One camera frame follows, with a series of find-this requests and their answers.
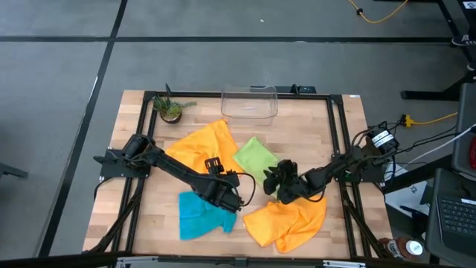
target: clear plastic container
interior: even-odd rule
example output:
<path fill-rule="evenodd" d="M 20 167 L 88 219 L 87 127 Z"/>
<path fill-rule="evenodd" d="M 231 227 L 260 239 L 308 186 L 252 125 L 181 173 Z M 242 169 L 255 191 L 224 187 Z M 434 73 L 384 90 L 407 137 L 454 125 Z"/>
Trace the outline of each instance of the clear plastic container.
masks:
<path fill-rule="evenodd" d="M 222 116 L 232 125 L 267 126 L 277 115 L 273 86 L 231 87 L 222 90 Z"/>

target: wooden table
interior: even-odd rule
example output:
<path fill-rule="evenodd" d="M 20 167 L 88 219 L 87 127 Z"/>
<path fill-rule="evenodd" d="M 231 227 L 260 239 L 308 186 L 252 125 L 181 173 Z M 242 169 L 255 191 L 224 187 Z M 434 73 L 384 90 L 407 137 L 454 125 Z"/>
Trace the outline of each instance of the wooden table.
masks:
<path fill-rule="evenodd" d="M 122 148 L 135 133 L 141 110 L 143 91 L 125 91 L 120 103 L 118 116 L 110 146 Z M 177 101 L 197 101 L 197 106 L 186 108 L 181 122 L 169 125 L 158 118 L 154 139 L 157 146 L 167 149 L 180 138 L 200 129 L 204 125 L 221 118 L 219 98 L 174 98 Z M 364 110 L 359 96 L 343 95 L 344 108 L 350 137 L 366 129 Z M 152 111 L 149 104 L 145 122 L 149 122 Z M 344 151 L 340 124 L 339 144 Z M 332 139 L 329 131 L 327 107 L 322 100 L 278 100 L 278 115 L 271 126 L 244 127 L 230 126 L 230 131 L 239 147 L 256 136 L 280 159 L 291 159 L 298 163 L 299 172 L 324 166 L 330 161 Z M 114 178 L 102 185 L 97 192 L 89 228 L 84 242 L 84 250 L 95 246 L 116 220 L 124 178 Z M 251 194 L 252 182 L 241 180 L 239 194 L 247 200 Z M 262 208 L 272 197 L 257 188 L 251 204 L 238 213 L 237 222 L 231 234 L 221 228 L 197 238 L 179 239 L 178 195 L 190 191 L 190 187 L 158 168 L 153 168 L 146 180 L 140 215 L 135 234 L 133 252 L 150 255 L 206 255 L 206 256 L 248 256 L 270 258 L 349 258 L 347 235 L 338 184 L 331 182 L 326 189 L 327 212 L 321 230 L 307 243 L 287 254 L 280 254 L 274 245 L 261 248 L 247 233 L 242 216 Z M 372 184 L 360 185 L 365 220 L 377 238 L 391 237 L 385 201 L 381 192 Z M 357 250 L 362 255 L 358 226 L 353 224 Z M 120 242 L 125 247 L 129 224 L 126 222 Z"/>

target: potted plant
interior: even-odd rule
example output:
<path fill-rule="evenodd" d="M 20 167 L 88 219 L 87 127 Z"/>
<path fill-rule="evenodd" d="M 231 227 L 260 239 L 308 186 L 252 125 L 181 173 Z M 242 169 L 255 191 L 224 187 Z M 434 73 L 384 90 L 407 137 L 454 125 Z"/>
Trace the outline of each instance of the potted plant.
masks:
<path fill-rule="evenodd" d="M 179 103 L 170 100 L 169 97 L 154 97 L 154 110 L 158 112 L 162 120 L 169 124 L 177 124 L 181 119 L 181 111 L 185 107 L 196 105 L 195 101 Z"/>

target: blue cloth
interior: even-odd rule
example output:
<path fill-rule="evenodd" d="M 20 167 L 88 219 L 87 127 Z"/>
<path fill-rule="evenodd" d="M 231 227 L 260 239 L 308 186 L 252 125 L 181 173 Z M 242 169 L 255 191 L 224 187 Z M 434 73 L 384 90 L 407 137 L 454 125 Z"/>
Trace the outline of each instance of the blue cloth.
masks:
<path fill-rule="evenodd" d="M 192 191 L 178 195 L 178 209 L 181 240 L 201 237 L 218 226 L 223 227 L 225 233 L 231 233 L 237 221 L 235 213 L 211 205 Z"/>

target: yellow cloth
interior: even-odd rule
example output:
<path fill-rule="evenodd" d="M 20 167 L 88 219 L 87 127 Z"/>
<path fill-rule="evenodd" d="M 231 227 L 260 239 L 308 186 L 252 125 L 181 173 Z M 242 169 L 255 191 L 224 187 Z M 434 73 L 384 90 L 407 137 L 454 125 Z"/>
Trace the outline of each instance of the yellow cloth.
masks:
<path fill-rule="evenodd" d="M 225 120 L 218 120 L 177 141 L 165 153 L 198 173 L 208 173 L 205 160 L 213 157 L 220 158 L 225 171 L 243 172 L 233 160 L 237 151 Z"/>
<path fill-rule="evenodd" d="M 327 199 L 310 202 L 304 198 L 284 205 L 268 205 L 243 217 L 245 227 L 260 246 L 276 242 L 281 253 L 287 253 L 313 237 L 321 228 L 326 214 Z"/>

